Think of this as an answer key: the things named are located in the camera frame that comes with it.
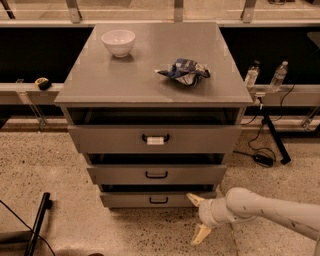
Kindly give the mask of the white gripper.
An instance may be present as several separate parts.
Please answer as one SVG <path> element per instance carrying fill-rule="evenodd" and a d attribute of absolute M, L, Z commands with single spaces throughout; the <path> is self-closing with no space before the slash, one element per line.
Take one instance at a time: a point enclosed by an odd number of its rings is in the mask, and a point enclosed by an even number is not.
<path fill-rule="evenodd" d="M 196 225 L 192 245 L 199 245 L 211 233 L 211 228 L 234 220 L 234 214 L 227 208 L 224 198 L 204 200 L 192 193 L 187 193 L 186 196 L 195 207 L 199 207 L 199 218 L 203 223 Z"/>

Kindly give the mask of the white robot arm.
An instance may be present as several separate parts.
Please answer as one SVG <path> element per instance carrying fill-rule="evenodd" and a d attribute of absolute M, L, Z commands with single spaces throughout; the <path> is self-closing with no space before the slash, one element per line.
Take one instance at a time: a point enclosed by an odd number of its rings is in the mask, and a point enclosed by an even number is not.
<path fill-rule="evenodd" d="M 218 199 L 205 199 L 192 193 L 187 193 L 187 197 L 198 208 L 200 219 L 192 245 L 200 244 L 215 227 L 262 217 L 314 240 L 313 256 L 320 256 L 319 205 L 263 197 L 241 187 L 230 189 Z"/>

